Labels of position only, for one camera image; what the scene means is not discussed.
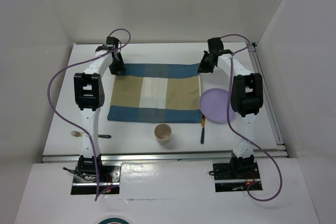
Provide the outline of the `blue tan white placemat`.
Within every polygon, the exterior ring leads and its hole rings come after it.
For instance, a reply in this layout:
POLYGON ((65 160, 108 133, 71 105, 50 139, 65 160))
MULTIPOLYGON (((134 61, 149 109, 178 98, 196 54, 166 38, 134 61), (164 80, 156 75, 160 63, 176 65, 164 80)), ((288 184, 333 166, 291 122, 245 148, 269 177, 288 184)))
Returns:
POLYGON ((198 64, 128 63, 113 83, 109 121, 200 123, 198 64))

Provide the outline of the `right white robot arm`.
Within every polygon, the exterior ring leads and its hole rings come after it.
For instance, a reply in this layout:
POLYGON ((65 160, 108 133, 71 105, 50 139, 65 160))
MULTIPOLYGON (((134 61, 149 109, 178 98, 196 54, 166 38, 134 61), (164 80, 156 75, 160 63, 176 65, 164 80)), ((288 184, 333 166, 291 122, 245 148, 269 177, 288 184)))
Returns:
POLYGON ((226 118, 237 140, 226 173, 243 179, 254 165, 252 138, 255 119, 264 103, 262 76, 248 70, 235 58, 235 54, 246 47, 232 52, 224 48, 220 37, 208 39, 207 44, 197 72, 212 73, 218 67, 229 76, 226 118))

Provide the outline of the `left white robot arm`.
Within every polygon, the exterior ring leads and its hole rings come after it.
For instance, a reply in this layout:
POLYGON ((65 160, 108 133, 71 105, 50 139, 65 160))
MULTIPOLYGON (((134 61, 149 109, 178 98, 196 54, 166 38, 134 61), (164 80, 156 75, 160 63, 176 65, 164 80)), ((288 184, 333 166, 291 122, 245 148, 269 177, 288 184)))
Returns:
POLYGON ((108 36, 106 43, 96 49, 98 59, 84 72, 74 75, 75 102, 80 109, 84 128, 77 167, 81 174, 93 182, 103 177, 104 170, 98 137, 99 114, 105 102, 102 76, 107 70, 116 76, 125 73, 125 64, 118 49, 120 45, 119 39, 108 36))

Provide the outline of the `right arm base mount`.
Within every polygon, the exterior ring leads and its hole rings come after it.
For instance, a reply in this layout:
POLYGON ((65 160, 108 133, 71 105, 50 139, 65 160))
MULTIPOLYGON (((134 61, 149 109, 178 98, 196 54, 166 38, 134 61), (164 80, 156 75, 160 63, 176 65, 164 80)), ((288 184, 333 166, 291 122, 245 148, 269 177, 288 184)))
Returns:
POLYGON ((263 188, 256 162, 252 168, 239 175, 234 175, 229 163, 214 163, 213 170, 208 174, 214 178, 217 193, 246 191, 249 185, 250 191, 263 188))

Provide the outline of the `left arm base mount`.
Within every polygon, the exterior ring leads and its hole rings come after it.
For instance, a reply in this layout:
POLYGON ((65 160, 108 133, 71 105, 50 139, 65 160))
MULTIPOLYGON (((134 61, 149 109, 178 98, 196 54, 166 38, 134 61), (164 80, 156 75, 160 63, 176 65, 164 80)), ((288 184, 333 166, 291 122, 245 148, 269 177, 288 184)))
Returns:
MULTIPOLYGON (((78 168, 62 168, 72 176, 71 195, 95 195, 97 189, 96 174, 80 173, 78 168)), ((99 193, 103 195, 119 194, 121 178, 121 164, 107 165, 103 168, 99 178, 99 193)))

